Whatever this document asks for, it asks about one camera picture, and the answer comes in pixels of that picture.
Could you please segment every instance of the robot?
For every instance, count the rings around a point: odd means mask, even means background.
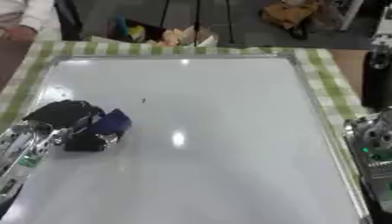
[[[392,223],[392,108],[346,121],[344,128],[371,220]]]
[[[103,151],[132,121],[120,110],[106,114],[86,101],[56,101],[37,109],[0,135],[0,218],[34,168],[54,146]]]

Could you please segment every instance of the yellow object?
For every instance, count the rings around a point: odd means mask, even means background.
[[[144,36],[145,29],[141,25],[137,25],[135,27],[130,27],[128,28],[128,34],[133,38],[133,39],[139,39]]]
[[[300,6],[291,6],[287,3],[274,3],[263,10],[262,18],[284,29],[298,26],[302,20],[317,11],[319,3],[309,1]]]

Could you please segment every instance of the whiteboard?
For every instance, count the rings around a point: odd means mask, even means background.
[[[53,149],[1,223],[358,223],[286,58],[63,59],[35,106],[63,99],[133,127],[104,152]]]

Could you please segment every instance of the dark floor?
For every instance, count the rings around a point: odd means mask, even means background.
[[[313,31],[306,41],[291,38],[286,31],[263,22],[257,12],[277,0],[229,0],[232,9],[234,44],[229,41],[226,0],[201,0],[201,23],[220,35],[220,46],[294,46],[368,49],[377,20],[358,17],[349,31]],[[194,21],[196,0],[171,0],[164,26],[185,29]],[[159,25],[165,0],[79,0],[85,23],[84,34],[105,33],[107,21],[115,15]]]

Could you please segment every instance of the checkered tablecloth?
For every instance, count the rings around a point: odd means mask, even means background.
[[[20,68],[11,78],[7,87],[0,94],[0,125],[4,130],[20,118],[38,92],[39,84],[45,76],[48,63],[57,56],[71,55],[165,55],[165,54],[263,54],[294,53],[304,70],[312,92],[318,100],[318,108],[331,129],[339,145],[334,147],[332,155],[342,173],[342,179],[353,199],[353,204],[361,217],[368,211],[358,189],[354,166],[348,149],[341,138],[342,124],[345,119],[366,114],[358,97],[348,85],[341,71],[333,61],[332,55],[325,49],[252,47],[247,49],[205,48],[205,47],[156,47],[127,43],[95,42],[41,42],[35,43],[27,53]]]

